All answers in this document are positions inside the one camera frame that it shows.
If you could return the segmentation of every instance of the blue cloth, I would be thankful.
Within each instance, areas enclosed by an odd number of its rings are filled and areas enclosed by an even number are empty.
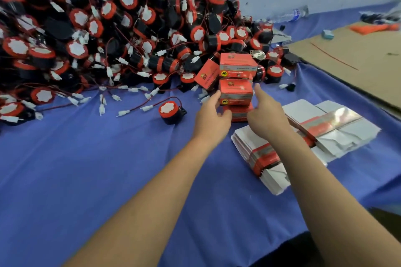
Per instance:
[[[391,6],[364,10],[387,11]],[[287,32],[294,40],[303,39],[354,22],[357,12],[311,15],[289,23]],[[293,75],[283,82],[291,82]],[[301,65],[296,82],[293,93],[277,85],[263,89],[282,104],[329,99],[383,129],[372,143],[328,168],[358,200],[369,202],[376,191],[399,198],[400,122],[312,66]],[[145,97],[113,92],[122,101],[106,94],[108,104],[101,117],[99,93],[92,91],[85,92],[92,99],[84,105],[44,112],[42,121],[2,127],[0,266],[61,265],[190,139],[200,108],[198,93],[172,92],[188,114],[179,125],[168,126],[156,108],[116,118],[118,111],[143,103]],[[158,95],[153,101],[167,97]],[[58,97],[53,106],[63,103]],[[230,135],[242,126],[233,124]],[[387,204],[380,197],[369,204],[378,202]],[[272,195],[227,137],[195,179],[160,266],[247,266],[305,230],[291,189]]]

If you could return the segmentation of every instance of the product box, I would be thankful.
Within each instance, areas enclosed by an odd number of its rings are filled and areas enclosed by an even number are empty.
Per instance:
[[[223,112],[225,110],[231,110],[233,113],[232,122],[246,122],[247,114],[253,110],[252,103],[249,106],[223,106]]]
[[[258,64],[251,54],[222,53],[220,57],[220,76],[226,78],[252,78],[256,75]]]
[[[221,78],[218,85],[221,91],[220,104],[249,106],[253,96],[252,85],[248,79]]]
[[[210,91],[213,89],[214,84],[218,80],[219,66],[213,60],[208,60],[197,76],[195,77],[195,82],[201,87]]]

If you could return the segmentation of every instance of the finger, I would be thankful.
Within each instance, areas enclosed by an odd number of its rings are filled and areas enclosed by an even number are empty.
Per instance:
[[[256,115],[257,110],[252,110],[247,113],[248,122],[252,121],[252,118]]]
[[[227,121],[231,121],[233,119],[233,113],[231,112],[231,110],[225,110],[222,118],[226,119]]]
[[[208,106],[213,106],[213,108],[216,107],[216,105],[218,105],[218,100],[220,98],[221,92],[220,90],[217,90],[216,93],[214,93],[209,100],[207,101],[207,105]]]
[[[262,90],[262,88],[260,87],[260,84],[256,84],[255,85],[255,96],[258,98],[258,102],[261,100],[261,99],[273,99],[273,97],[271,97],[269,94],[267,94],[266,92],[264,92],[263,90]]]

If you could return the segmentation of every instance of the cardboard sheet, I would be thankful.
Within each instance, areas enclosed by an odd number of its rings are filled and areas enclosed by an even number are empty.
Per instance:
[[[337,79],[401,109],[401,32],[360,35],[345,26],[333,33],[333,40],[318,35],[289,45],[290,51]]]

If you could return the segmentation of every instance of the white connector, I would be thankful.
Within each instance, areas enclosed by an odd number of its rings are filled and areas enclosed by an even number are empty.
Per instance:
[[[150,93],[150,95],[155,96],[157,94],[157,92],[159,92],[159,91],[160,91],[160,88],[156,88]]]
[[[36,118],[37,120],[42,120],[42,119],[43,119],[43,114],[42,114],[42,113],[39,113],[39,112],[35,112],[35,118]]]
[[[167,53],[166,50],[161,50],[161,51],[157,52],[156,55],[160,57],[160,56],[163,56],[166,53]]]
[[[80,100],[79,103],[86,103],[92,97],[85,97],[84,99]]]
[[[141,108],[141,110],[142,110],[143,112],[146,112],[146,111],[149,111],[149,110],[152,109],[152,108],[153,108],[152,105],[150,105],[150,106],[144,106],[144,107]]]
[[[73,105],[78,106],[79,101],[77,101],[75,98],[72,98],[71,96],[68,96],[67,98]]]
[[[126,115],[126,114],[128,114],[128,113],[130,113],[130,112],[131,112],[131,111],[129,111],[129,110],[119,111],[119,112],[118,112],[118,115],[117,115],[116,117],[124,116],[124,115]]]
[[[121,101],[121,98],[118,95],[114,95],[113,94],[112,97],[113,97],[114,100],[117,100],[118,102]]]
[[[27,102],[26,100],[22,100],[21,103],[23,103],[23,105],[25,105],[29,109],[35,110],[36,108],[36,105],[34,103]]]
[[[127,65],[127,64],[128,64],[128,62],[127,62],[124,58],[122,58],[122,57],[120,57],[120,58],[118,59],[118,62],[121,62],[123,65]]]
[[[99,114],[100,114],[100,116],[102,116],[104,113],[106,113],[106,108],[101,103],[100,106],[99,106]]]
[[[107,77],[109,77],[109,78],[113,77],[113,71],[110,67],[106,67],[106,73],[107,73]]]
[[[200,59],[200,57],[199,57],[199,56],[196,56],[196,57],[192,58],[191,63],[195,63],[195,62],[197,62],[199,59]]]
[[[64,13],[64,10],[55,2],[50,2],[51,6],[59,13]]]
[[[74,96],[74,97],[76,97],[76,98],[78,98],[78,99],[84,99],[85,97],[82,95],[82,94],[80,94],[80,93],[72,93],[72,96]]]
[[[142,76],[142,77],[150,77],[150,74],[147,73],[147,72],[138,72],[137,74],[138,74],[139,76]]]
[[[53,70],[50,71],[51,76],[55,79],[55,80],[62,80],[61,76],[58,75],[56,72],[54,72]]]

